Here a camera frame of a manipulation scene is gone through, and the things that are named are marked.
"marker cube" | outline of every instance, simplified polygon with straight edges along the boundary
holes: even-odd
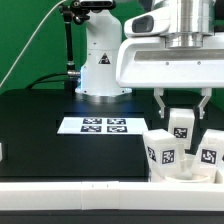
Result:
[[[181,172],[176,138],[163,129],[143,132],[146,155],[151,172],[161,177]]]
[[[223,164],[224,131],[208,129],[198,147],[192,173],[215,178],[218,166]]]
[[[194,120],[194,112],[191,109],[170,109],[168,132],[176,136],[177,143],[183,144],[185,150],[191,148]]]

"white object edge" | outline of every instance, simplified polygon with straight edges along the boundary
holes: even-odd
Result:
[[[87,209],[224,211],[224,187],[222,183],[0,183],[0,211]]]

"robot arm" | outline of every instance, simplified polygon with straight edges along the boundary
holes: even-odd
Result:
[[[164,88],[200,88],[204,98],[197,108],[202,119],[212,88],[224,87],[224,34],[214,35],[215,3],[156,0],[151,12],[128,20],[128,39],[118,54],[119,85],[154,88],[161,117]]]

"black work surface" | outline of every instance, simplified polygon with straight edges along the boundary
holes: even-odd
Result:
[[[168,91],[170,107],[193,108],[202,97]],[[209,103],[196,119],[191,153],[207,128],[224,130],[224,113]],[[149,129],[168,127],[160,119],[152,91],[136,91],[131,100],[94,104],[59,90],[12,90],[0,96],[0,142],[5,159],[0,181],[146,181],[142,136],[57,135],[64,116],[144,117]],[[223,212],[191,211],[0,211],[1,224],[20,223],[203,223],[223,224]]]

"green backdrop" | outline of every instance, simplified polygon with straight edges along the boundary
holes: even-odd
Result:
[[[7,0],[1,4],[0,13],[0,80],[29,40],[30,36],[59,0]],[[111,13],[122,23],[143,13],[134,0],[119,3]],[[85,62],[85,25],[73,25],[73,51],[77,69]],[[66,71],[66,47],[64,22],[56,9],[44,23],[31,45],[19,61],[0,93],[15,88],[24,88],[37,78]],[[62,83],[43,84],[38,88],[63,88]],[[224,110],[224,90],[213,90],[213,102]]]

